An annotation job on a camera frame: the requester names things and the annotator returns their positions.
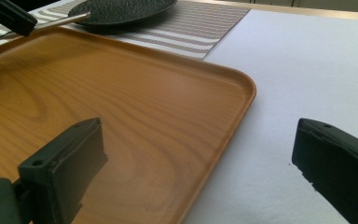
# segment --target white tabletop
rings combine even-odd
[[[358,137],[358,21],[251,10],[205,61],[257,96],[186,223],[348,223],[291,155],[300,118]]]

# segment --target black plate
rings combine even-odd
[[[71,9],[68,16],[90,12],[89,18],[77,22],[86,26],[115,26],[140,21],[176,4],[177,0],[88,0]]]

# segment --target black object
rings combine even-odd
[[[71,126],[19,166],[14,184],[0,178],[0,224],[71,223],[106,161],[100,119]]]
[[[117,26],[155,16],[176,4],[177,0],[88,0],[69,11],[68,16],[90,12],[85,26]]]
[[[358,139],[317,120],[301,119],[293,164],[350,223],[358,224]]]
[[[19,35],[28,36],[37,19],[8,0],[0,0],[0,23]]]

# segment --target striped cloth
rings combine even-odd
[[[68,12],[74,6],[84,1],[74,0],[55,7],[40,9],[32,14],[40,23],[55,21],[67,17]],[[249,10],[244,7],[178,1],[165,13],[135,25],[92,32],[127,43],[203,59]],[[91,32],[75,24],[65,27]],[[5,32],[7,28],[0,25],[0,35]]]

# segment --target wooden tray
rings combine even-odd
[[[0,176],[100,117],[109,162],[74,223],[181,222],[254,97],[225,67],[62,28],[20,38],[0,47]]]

